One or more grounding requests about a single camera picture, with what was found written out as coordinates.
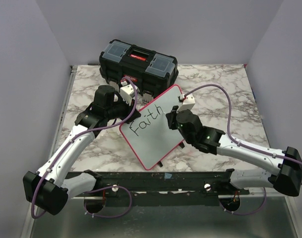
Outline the pink framed whiteboard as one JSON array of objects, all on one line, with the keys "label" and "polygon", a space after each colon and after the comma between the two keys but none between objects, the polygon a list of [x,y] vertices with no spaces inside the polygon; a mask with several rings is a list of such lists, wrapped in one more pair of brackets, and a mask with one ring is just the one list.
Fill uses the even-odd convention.
[{"label": "pink framed whiteboard", "polygon": [[145,170],[150,170],[183,142],[177,130],[168,127],[166,114],[180,105],[182,94],[174,84],[152,102],[142,107],[141,116],[120,126],[120,132]]}]

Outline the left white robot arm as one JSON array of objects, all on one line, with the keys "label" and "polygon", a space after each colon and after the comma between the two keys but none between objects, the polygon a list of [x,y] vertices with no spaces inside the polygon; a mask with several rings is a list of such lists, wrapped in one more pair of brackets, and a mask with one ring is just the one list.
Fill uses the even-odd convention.
[{"label": "left white robot arm", "polygon": [[51,215],[58,214],[67,201],[82,193],[92,196],[102,190],[101,176],[91,170],[67,179],[71,166],[84,149],[102,130],[131,122],[140,117],[136,109],[138,87],[130,83],[117,92],[112,86],[99,86],[94,101],[81,112],[69,136],[53,156],[36,172],[23,177],[26,200],[31,203],[32,218],[37,219],[35,207]]}]

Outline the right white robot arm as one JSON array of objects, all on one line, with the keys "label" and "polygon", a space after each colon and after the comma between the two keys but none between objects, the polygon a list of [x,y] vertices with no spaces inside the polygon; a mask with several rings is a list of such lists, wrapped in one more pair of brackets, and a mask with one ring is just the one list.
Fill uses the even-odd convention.
[{"label": "right white robot arm", "polygon": [[256,166],[252,170],[232,170],[230,177],[220,182],[225,194],[237,189],[264,187],[287,196],[299,195],[302,159],[296,148],[273,149],[235,139],[222,130],[203,126],[191,110],[179,112],[177,106],[166,118],[169,129],[178,130],[186,143],[200,152],[232,157]]}]

